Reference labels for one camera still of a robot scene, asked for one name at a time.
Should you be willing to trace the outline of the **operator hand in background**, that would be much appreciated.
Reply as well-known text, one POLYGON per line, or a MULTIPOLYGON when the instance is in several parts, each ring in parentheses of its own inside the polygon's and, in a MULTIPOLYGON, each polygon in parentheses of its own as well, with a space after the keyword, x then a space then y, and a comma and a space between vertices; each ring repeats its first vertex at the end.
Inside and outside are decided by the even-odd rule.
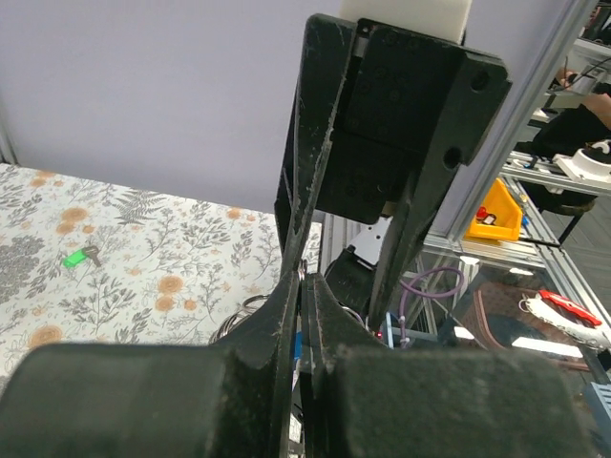
POLYGON ((607 128, 611 128, 611 97, 608 94, 589 94, 581 102, 607 128))

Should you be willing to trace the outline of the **blue key tag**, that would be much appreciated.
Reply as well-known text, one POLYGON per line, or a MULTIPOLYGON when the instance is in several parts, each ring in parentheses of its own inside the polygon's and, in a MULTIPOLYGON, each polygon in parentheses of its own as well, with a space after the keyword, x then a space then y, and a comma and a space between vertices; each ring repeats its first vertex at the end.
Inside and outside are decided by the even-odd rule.
POLYGON ((292 370, 298 370, 299 361, 302 358, 302 332, 297 331, 295 333, 294 345, 293 345, 293 363, 292 370))

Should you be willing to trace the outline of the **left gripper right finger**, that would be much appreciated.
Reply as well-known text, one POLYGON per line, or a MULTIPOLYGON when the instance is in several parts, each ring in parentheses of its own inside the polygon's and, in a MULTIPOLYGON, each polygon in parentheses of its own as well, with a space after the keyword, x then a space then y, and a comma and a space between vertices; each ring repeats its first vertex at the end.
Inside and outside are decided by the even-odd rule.
POLYGON ((392 350, 302 284, 309 457, 592 457, 558 368, 523 351, 392 350))

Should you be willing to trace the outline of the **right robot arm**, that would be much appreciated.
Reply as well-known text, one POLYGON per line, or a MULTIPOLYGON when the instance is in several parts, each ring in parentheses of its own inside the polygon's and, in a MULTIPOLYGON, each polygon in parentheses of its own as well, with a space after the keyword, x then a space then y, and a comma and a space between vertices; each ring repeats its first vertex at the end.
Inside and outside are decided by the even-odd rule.
POLYGON ((282 268, 296 268, 315 211, 366 225, 389 217, 375 260, 349 247, 326 274, 340 304, 380 325, 510 87, 496 56, 365 18, 310 16, 274 206, 282 268))

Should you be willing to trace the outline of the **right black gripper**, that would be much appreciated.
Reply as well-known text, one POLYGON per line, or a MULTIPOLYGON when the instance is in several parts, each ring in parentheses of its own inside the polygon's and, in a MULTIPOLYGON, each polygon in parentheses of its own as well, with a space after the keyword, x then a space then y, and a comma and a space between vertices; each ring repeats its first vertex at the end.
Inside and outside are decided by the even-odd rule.
POLYGON ((495 55, 367 19, 310 16, 274 202, 281 273, 298 270, 315 209, 373 223, 399 200, 369 304, 379 328, 510 87, 495 55))

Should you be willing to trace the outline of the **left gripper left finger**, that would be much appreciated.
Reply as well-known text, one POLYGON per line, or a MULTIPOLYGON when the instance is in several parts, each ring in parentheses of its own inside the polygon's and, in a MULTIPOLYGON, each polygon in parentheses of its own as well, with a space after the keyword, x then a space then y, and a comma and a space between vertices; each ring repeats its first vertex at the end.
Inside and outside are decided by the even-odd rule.
POLYGON ((284 457, 300 279, 205 346, 56 343, 1 397, 5 457, 284 457))

